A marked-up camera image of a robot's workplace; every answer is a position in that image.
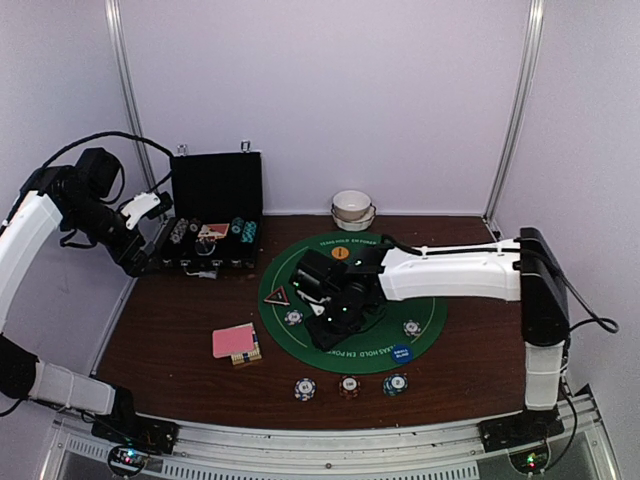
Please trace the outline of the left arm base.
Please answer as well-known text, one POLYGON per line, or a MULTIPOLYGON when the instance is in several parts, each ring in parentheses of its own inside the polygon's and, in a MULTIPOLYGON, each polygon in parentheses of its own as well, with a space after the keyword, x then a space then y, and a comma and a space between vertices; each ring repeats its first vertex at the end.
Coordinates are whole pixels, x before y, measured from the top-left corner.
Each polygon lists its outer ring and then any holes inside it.
POLYGON ((91 434, 145 453, 170 455, 178 438, 179 426, 174 422, 146 417, 137 417, 132 424, 126 424, 96 416, 92 421, 91 434))

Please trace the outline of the blue small blind button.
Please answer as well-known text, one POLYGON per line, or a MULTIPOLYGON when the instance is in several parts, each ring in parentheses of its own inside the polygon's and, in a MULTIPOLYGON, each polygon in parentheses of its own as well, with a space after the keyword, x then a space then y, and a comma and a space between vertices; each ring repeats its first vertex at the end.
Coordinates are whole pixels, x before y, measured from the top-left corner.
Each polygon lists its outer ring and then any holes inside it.
POLYGON ((414 359, 413 350, 408 345, 395 345, 391 357, 396 364, 408 364, 414 359))

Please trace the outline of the red black all-in triangle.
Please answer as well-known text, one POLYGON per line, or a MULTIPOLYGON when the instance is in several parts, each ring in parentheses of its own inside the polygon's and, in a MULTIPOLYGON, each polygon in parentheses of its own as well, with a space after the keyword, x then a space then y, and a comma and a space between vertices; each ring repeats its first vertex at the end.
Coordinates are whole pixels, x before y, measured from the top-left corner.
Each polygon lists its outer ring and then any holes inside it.
POLYGON ((284 286, 277 287, 269 293, 263 300, 264 303, 278 306, 289 306, 290 300, 284 286))

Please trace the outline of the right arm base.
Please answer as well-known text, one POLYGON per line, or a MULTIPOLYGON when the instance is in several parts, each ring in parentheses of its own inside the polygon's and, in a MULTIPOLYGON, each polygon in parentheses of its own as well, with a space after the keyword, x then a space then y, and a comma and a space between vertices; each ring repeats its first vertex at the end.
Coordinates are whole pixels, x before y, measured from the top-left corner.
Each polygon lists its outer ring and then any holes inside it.
POLYGON ((486 453, 539 442, 565 431, 557 413, 538 411, 485 420, 478 429, 486 453))

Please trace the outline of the blue tan ten chip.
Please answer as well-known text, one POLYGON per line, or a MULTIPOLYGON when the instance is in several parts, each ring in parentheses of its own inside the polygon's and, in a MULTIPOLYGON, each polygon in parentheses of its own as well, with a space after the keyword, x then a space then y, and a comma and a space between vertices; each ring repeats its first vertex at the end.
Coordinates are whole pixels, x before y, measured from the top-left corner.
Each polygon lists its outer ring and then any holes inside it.
POLYGON ((288 311, 284 316, 284 323, 287 326, 299 325, 303 322, 303 320, 304 320, 303 313, 297 309, 288 311))

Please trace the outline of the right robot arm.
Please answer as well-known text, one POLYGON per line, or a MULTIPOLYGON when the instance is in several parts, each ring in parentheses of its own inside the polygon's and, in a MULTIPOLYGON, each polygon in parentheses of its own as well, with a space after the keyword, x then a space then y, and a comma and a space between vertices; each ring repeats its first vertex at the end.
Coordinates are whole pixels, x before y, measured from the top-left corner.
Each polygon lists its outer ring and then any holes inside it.
POLYGON ((530 442, 556 420, 570 336, 567 285, 539 230, 527 227, 513 240, 453 247, 411 247, 384 235, 349 262, 308 249, 290 283, 314 311, 305 326, 322 351, 359 333, 365 310, 388 302, 480 297, 519 303, 525 399, 512 430, 530 442))

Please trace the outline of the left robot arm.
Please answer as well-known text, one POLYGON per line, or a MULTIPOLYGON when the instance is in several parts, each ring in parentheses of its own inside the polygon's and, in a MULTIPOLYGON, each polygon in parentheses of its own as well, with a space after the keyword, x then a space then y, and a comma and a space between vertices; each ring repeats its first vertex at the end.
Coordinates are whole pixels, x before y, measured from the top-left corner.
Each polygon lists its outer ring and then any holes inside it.
MULTIPOLYGON (((25 182, 1 225, 3 317, 33 260, 56 229, 83 232, 91 246, 103 245, 131 277, 149 270, 155 247, 145 241, 138 223, 156 216, 162 198, 144 192, 121 209, 112 209, 105 199, 120 166, 105 149, 90 148, 75 165, 42 167, 25 182)), ((130 391, 44 362, 7 337, 1 339, 1 393, 16 402, 41 401, 90 413, 123 444, 137 442, 144 433, 130 391)))

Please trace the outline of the orange round button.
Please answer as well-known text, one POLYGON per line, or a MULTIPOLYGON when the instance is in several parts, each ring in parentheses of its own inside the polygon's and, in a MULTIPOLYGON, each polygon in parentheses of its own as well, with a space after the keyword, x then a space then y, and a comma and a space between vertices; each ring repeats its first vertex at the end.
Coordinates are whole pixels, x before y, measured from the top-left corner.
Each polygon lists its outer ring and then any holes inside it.
POLYGON ((334 259, 346 260, 350 255, 350 251, 346 247, 338 246, 331 250, 331 255, 334 259))

